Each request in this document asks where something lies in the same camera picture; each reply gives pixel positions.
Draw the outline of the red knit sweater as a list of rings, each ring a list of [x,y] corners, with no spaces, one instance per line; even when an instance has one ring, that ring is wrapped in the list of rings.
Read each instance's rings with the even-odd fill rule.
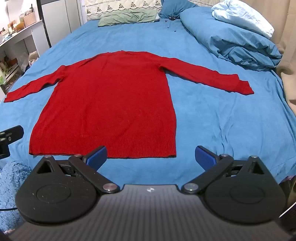
[[[253,94],[237,74],[220,74],[148,52],[103,53],[9,92],[13,102],[53,85],[35,124],[32,155],[88,154],[99,145],[110,158],[176,155],[176,115],[166,72],[227,92]]]

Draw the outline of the blue fuzzy rug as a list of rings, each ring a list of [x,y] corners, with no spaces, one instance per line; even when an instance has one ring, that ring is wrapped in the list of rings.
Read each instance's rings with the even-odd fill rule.
[[[14,230],[23,223],[16,208],[15,196],[31,169],[20,161],[7,163],[1,170],[1,231]]]

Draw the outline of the white shelf unit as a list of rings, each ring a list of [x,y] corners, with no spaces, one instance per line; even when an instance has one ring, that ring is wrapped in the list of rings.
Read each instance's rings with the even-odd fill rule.
[[[29,46],[24,41],[28,37],[33,39],[35,49],[39,56],[44,54],[50,48],[45,33],[44,23],[39,17],[37,1],[1,1],[1,21],[7,23],[8,21],[13,20],[12,11],[14,9],[20,7],[27,9],[31,6],[34,9],[36,22],[25,27],[9,40],[1,43],[1,52],[5,52],[9,58],[19,59],[24,52],[29,51]]]

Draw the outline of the white wardrobe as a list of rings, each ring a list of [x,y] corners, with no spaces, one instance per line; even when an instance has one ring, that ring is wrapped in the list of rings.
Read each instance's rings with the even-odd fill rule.
[[[80,0],[37,1],[39,17],[50,47],[86,23],[84,4],[85,1]]]

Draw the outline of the blue duvet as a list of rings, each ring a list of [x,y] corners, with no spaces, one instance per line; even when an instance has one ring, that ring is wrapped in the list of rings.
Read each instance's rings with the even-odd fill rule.
[[[216,57],[243,68],[267,71],[276,68],[282,54],[266,37],[215,20],[210,8],[198,6],[180,13],[186,29]]]

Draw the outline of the cream quilted headboard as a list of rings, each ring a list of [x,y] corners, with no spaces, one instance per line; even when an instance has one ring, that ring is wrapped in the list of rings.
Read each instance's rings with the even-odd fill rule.
[[[159,13],[162,3],[159,0],[97,0],[84,1],[88,21],[99,20],[102,16],[114,11],[126,9],[156,9]]]

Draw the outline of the green pillow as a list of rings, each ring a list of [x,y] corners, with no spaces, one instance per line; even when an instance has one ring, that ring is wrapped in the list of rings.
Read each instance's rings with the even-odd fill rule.
[[[114,26],[120,24],[150,23],[159,21],[160,17],[156,9],[125,9],[103,15],[98,27]]]

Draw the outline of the light blue blanket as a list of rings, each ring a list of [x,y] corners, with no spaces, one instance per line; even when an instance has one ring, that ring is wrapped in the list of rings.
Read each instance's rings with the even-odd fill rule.
[[[219,21],[258,33],[267,39],[274,34],[273,26],[257,10],[242,1],[222,1],[211,8],[212,16]]]

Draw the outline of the dark blue pillow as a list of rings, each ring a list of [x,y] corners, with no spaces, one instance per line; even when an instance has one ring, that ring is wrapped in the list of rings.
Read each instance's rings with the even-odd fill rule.
[[[181,12],[198,6],[188,0],[164,0],[161,3],[162,9],[159,16],[162,19],[179,19]]]

